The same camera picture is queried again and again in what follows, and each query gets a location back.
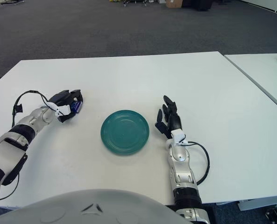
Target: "teal plastic plate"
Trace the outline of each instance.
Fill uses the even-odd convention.
[[[148,137],[147,121],[134,111],[117,111],[106,118],[101,127],[104,145],[119,155],[138,152],[146,144]]]

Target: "tabletop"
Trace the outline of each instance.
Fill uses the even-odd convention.
[[[225,55],[277,104],[277,54]]]
[[[50,98],[81,89],[73,119],[54,120],[32,141],[20,183],[0,206],[20,207],[80,189],[122,189],[173,204],[164,135],[154,124],[163,95],[177,103],[188,140],[208,151],[211,169],[199,185],[203,203],[277,195],[277,105],[219,52],[20,61],[0,80],[0,136],[11,127],[16,98],[38,90]],[[21,98],[24,113],[41,98]],[[140,113],[149,124],[141,151],[118,156],[103,145],[100,128],[118,110]],[[200,148],[190,148],[196,179],[206,169]],[[0,197],[15,182],[2,186]]]

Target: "gray carpet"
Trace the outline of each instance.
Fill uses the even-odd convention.
[[[277,14],[233,0],[209,12],[109,0],[0,5],[0,76],[25,59],[277,53]]]

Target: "robotic hand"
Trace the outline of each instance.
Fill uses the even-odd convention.
[[[198,184],[202,182],[209,171],[210,161],[208,153],[200,144],[186,140],[182,130],[181,119],[177,114],[177,106],[167,96],[163,97],[166,105],[162,109],[167,122],[162,122],[162,111],[159,109],[155,127],[168,138],[166,149],[168,150],[168,162],[170,165],[170,182],[173,190],[176,212],[188,221],[204,222],[210,224],[207,212],[202,209],[202,201],[199,197]],[[208,159],[208,167],[204,177],[197,182],[189,166],[190,156],[188,146],[199,145],[203,148]]]
[[[27,92],[38,93],[43,99],[43,95],[38,91]],[[12,129],[0,137],[0,186],[10,184],[19,175],[27,159],[26,150],[38,133],[50,124],[54,117],[61,122],[74,117],[83,103],[80,90],[72,92],[65,90],[47,102],[43,99],[45,106],[35,109],[30,115],[14,124],[14,116],[17,112],[22,112],[22,106],[17,105],[20,97],[13,108]]]

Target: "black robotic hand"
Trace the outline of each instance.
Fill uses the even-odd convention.
[[[165,101],[166,105],[162,105],[162,109],[164,112],[164,118],[167,122],[167,125],[162,122],[162,111],[159,109],[157,115],[157,122],[155,123],[155,127],[168,139],[171,139],[171,131],[176,129],[182,129],[181,119],[177,114],[177,106],[175,102],[172,102],[167,96],[163,96],[163,100]]]
[[[70,105],[71,113],[68,115],[59,116],[60,122],[74,117],[81,109],[83,98],[80,90],[74,90],[69,92],[68,90],[61,91],[50,98],[49,102],[55,103],[57,106]]]

